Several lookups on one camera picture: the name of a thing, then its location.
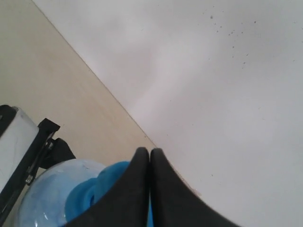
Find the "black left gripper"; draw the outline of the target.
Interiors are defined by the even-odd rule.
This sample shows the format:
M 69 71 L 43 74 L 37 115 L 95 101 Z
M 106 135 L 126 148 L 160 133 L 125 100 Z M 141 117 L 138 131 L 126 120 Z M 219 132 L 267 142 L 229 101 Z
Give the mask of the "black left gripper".
M 1 105 L 0 136 L 12 123 L 15 115 L 13 106 Z M 60 129 L 58 124 L 45 118 L 36 126 L 39 129 L 36 138 L 4 188 L 0 189 L 1 208 L 14 205 L 25 185 L 30 185 L 34 181 L 39 168 L 48 169 L 62 161 L 75 158 L 64 140 L 53 138 Z

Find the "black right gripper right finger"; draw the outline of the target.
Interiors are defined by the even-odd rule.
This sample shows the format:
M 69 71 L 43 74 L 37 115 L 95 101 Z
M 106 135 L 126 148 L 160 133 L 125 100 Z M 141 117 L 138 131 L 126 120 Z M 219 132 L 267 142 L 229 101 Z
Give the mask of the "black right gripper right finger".
M 155 227 L 236 227 L 204 203 L 178 176 L 160 148 L 150 154 L 151 212 Z

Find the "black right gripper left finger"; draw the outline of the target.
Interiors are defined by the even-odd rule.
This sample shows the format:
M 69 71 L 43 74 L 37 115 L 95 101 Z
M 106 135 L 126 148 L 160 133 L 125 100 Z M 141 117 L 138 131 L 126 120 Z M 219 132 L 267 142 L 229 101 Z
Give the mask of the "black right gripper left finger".
M 146 227 L 149 153 L 138 148 L 130 162 L 103 169 L 68 195 L 70 227 Z

